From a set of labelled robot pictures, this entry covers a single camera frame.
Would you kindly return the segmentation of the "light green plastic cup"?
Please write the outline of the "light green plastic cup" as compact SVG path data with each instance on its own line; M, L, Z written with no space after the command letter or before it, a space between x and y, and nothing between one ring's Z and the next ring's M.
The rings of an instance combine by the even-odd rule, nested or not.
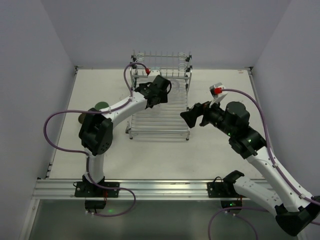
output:
M106 109L109 107L109 104L105 101L100 101L98 103L95 104L94 108L98 111Z

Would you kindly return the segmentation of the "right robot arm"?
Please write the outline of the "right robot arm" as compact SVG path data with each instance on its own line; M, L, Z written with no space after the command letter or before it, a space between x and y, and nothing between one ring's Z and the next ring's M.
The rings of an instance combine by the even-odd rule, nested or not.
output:
M202 117L200 126L211 124L229 137L231 148L255 167L272 189L253 183L236 170L224 182L271 213L288 235L297 236L320 214L319 196L302 187L273 155L264 137L250 127L250 113L242 103L229 102L225 109L217 103L196 103L180 116L190 128Z

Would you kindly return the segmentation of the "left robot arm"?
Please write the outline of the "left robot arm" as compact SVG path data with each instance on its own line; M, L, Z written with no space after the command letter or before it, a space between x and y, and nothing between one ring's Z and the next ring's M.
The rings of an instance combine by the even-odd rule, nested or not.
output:
M86 185L100 184L105 179L104 154L112 145L114 128L135 113L168 102L171 81L161 75L152 78L152 82L139 84L130 96L104 109L103 113L86 114L79 131L81 145L87 155L82 177Z

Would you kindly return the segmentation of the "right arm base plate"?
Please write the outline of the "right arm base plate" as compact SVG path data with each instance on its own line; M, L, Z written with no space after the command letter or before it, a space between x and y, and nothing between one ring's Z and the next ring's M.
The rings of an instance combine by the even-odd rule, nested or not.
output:
M212 181L206 183L206 190L209 198L220 199L221 207L228 213L240 213L240 208L227 209L243 206L243 196L236 193L231 183L224 181L220 176L217 176Z

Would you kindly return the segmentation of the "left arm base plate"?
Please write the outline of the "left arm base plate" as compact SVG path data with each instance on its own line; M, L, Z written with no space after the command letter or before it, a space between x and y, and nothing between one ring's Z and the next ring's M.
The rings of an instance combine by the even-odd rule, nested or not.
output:
M84 208L87 211L97 213L98 210L103 210L107 205L108 198L117 198L119 190L115 189L119 186L118 182L99 182L103 187L111 189L104 189L94 185L89 181L77 181L73 183L75 187L74 196L76 198L84 198Z

